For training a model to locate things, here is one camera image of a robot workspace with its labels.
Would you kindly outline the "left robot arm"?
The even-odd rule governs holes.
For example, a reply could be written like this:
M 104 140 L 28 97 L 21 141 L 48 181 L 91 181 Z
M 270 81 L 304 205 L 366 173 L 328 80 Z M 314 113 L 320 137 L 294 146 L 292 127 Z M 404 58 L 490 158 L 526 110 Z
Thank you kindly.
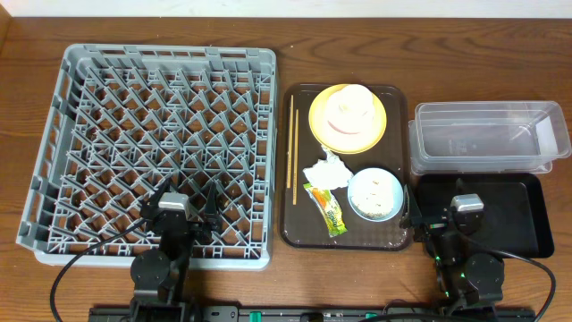
M 216 187 L 208 190 L 204 218 L 193 221 L 189 196 L 179 193 L 167 180 L 142 203 L 140 217 L 145 229 L 160 237 L 156 249 L 146 250 L 133 260 L 130 277 L 134 296 L 124 321 L 189 321 L 203 319 L 193 300 L 182 299 L 192 248 L 220 233 L 223 220 L 216 204 Z

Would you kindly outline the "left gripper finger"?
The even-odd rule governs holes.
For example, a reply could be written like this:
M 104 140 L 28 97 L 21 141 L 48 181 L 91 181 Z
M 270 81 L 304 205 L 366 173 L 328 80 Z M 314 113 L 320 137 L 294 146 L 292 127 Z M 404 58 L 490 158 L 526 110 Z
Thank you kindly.
M 216 185 L 210 185 L 205 205 L 205 218 L 209 224 L 217 224 L 219 222 L 217 199 L 216 199 Z
M 147 208 L 157 208 L 160 199 L 163 195 L 171 189 L 172 180 L 170 178 L 165 179 L 155 190 L 155 192 L 141 204 L 141 209 Z

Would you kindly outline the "light blue bowl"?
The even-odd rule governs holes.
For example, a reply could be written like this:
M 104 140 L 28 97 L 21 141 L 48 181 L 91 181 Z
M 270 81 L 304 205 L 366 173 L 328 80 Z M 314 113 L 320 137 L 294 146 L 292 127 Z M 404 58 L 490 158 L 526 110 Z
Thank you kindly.
M 354 195 L 354 192 L 357 190 L 358 185 L 364 182 L 366 178 L 387 178 L 391 180 L 393 187 L 393 198 L 394 198 L 393 210 L 392 212 L 390 212 L 389 215 L 387 215 L 384 218 L 381 218 L 380 220 L 373 220 L 364 217 L 352 202 L 352 197 Z M 394 174 L 382 168 L 367 168 L 356 173 L 349 182 L 347 194 L 348 194 L 349 205 L 354 210 L 354 212 L 358 216 L 361 216 L 365 220 L 371 222 L 384 222 L 394 218 L 402 210 L 404 205 L 404 191 L 403 191 L 403 186 L 401 185 L 399 179 Z

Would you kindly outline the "rice food waste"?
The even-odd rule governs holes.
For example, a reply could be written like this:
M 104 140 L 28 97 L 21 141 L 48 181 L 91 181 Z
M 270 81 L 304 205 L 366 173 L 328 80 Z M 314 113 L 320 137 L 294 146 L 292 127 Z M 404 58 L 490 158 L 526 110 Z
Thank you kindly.
M 393 210 L 393 187 L 387 178 L 366 178 L 354 192 L 352 202 L 364 216 L 373 220 L 386 217 Z

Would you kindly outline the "white napkin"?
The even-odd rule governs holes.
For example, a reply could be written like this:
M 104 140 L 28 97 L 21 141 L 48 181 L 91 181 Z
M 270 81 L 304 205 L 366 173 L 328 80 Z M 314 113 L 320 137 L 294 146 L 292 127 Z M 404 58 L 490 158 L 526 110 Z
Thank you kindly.
M 324 145 L 321 148 L 325 159 L 319 159 L 314 165 L 303 169 L 307 181 L 320 190 L 331 191 L 347 187 L 354 174 L 329 148 Z

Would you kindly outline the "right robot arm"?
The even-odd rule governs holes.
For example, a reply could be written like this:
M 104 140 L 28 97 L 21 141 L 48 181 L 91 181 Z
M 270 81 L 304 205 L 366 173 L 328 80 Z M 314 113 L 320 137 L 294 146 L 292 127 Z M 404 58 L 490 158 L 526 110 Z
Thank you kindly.
M 423 214 L 409 186 L 404 189 L 404 210 L 400 227 L 413 232 L 413 240 L 424 245 L 433 258 L 437 284 L 446 299 L 438 311 L 451 316 L 456 311 L 491 307 L 503 298 L 505 278 L 503 259 L 472 243 L 484 218 L 484 203 L 472 194 L 451 199 L 441 212 Z

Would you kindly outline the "green yellow snack wrapper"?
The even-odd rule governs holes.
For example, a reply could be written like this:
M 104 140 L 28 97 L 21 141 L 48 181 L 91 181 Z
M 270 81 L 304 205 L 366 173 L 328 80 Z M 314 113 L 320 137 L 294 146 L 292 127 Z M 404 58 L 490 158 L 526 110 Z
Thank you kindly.
M 348 231 L 343 222 L 341 206 L 329 190 L 318 189 L 311 183 L 305 183 L 304 189 L 318 207 L 330 237 L 336 237 Z

